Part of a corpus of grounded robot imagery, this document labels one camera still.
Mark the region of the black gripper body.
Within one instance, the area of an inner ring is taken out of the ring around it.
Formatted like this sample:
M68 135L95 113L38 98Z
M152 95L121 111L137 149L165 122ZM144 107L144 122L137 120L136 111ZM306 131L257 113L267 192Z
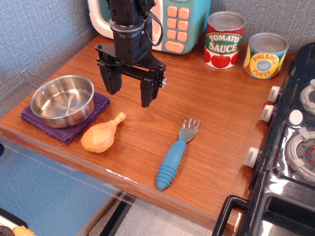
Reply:
M166 85L166 65L152 54L152 19L143 18L136 25L123 26L110 21L114 33L114 44L97 44L98 66L113 67L121 75L140 82L144 78L154 79L158 87Z

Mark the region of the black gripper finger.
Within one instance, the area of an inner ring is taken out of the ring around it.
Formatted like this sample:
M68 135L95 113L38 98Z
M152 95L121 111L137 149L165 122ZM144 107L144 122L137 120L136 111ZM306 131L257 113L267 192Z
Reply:
M158 82L154 79L144 78L141 80L141 106L143 108L149 107L150 103L157 98Z
M116 72L113 67L105 67L100 65L100 74L105 84L106 90L114 95L122 87L122 75Z

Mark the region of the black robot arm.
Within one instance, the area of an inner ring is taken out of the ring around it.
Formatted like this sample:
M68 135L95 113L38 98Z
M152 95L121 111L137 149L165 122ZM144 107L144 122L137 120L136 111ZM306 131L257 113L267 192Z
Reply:
M141 106L149 107L159 88L166 84L166 65L152 54L153 0L110 0L109 27L114 44L97 44L98 66L107 91L113 95L122 87L122 75L140 80Z

